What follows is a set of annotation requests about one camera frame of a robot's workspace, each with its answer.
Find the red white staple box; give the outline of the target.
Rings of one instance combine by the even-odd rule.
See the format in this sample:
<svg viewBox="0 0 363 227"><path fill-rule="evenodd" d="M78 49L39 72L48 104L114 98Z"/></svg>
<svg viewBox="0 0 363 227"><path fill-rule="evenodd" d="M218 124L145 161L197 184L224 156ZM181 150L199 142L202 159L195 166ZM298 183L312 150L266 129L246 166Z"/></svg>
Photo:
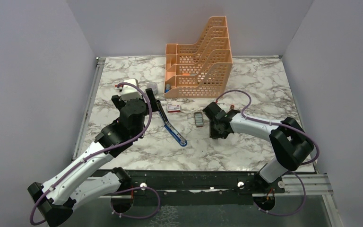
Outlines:
<svg viewBox="0 0 363 227"><path fill-rule="evenodd" d="M167 104L166 109L168 113L179 113L181 112L181 106L179 104Z"/></svg>

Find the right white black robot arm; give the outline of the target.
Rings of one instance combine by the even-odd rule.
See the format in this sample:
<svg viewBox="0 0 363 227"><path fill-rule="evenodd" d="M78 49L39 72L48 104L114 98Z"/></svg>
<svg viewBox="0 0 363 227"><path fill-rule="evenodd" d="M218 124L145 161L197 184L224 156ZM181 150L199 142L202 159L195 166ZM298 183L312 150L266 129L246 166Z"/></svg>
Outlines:
<svg viewBox="0 0 363 227"><path fill-rule="evenodd" d="M315 148L291 117L276 121L243 116L238 110L225 112L215 102L205 107L203 112L209 119L212 139L226 139L231 133L239 133L270 142L275 158L256 174L254 187L259 192L266 192L277 178L296 170Z"/></svg>

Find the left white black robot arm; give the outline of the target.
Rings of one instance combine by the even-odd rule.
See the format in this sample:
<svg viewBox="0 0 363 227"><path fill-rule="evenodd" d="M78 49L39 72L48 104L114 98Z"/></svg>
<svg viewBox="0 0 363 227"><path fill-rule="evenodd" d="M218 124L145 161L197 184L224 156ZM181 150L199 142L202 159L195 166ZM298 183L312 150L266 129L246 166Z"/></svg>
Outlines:
<svg viewBox="0 0 363 227"><path fill-rule="evenodd" d="M105 126L87 150L64 170L44 183L34 182L28 187L35 203L29 217L31 225L47 223L50 227L57 227L91 200L108 193L134 191L131 177L121 167L96 180L87 180L100 167L143 138L153 113L158 110L152 89L142 91L128 83L122 86L121 95L112 98L120 111L119 117Z"/></svg>

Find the staple tray with staples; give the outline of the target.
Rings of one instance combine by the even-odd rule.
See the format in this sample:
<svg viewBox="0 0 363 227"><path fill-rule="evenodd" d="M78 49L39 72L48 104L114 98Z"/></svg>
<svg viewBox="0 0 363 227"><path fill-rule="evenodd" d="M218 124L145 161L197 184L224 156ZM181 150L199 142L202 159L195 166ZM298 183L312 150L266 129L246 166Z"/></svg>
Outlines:
<svg viewBox="0 0 363 227"><path fill-rule="evenodd" d="M203 127L204 126L204 120L203 120L202 112L195 112L194 113L194 122L195 122L196 127Z"/></svg>

